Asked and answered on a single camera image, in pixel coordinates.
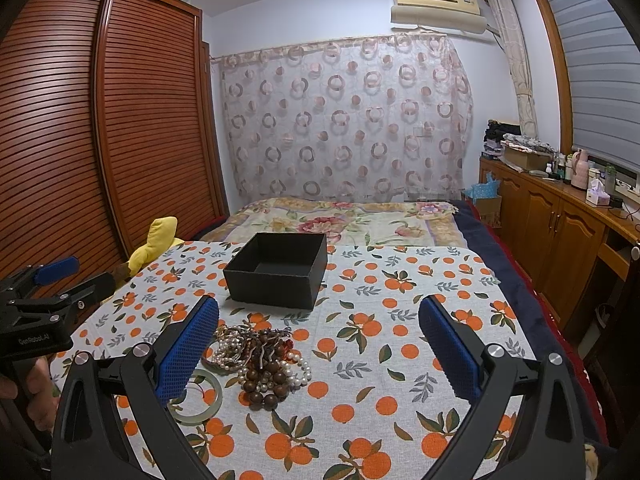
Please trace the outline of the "person left hand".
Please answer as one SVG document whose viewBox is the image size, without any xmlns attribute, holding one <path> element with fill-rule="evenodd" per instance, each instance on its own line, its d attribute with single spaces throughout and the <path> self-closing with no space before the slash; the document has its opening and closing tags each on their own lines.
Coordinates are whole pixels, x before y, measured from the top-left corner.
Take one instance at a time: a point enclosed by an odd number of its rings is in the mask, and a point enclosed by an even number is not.
<svg viewBox="0 0 640 480">
<path fill-rule="evenodd" d="M 35 362 L 24 382 L 29 395 L 27 414 L 38 430 L 52 431 L 58 399 L 53 396 L 49 362 L 44 356 Z"/>
</svg>

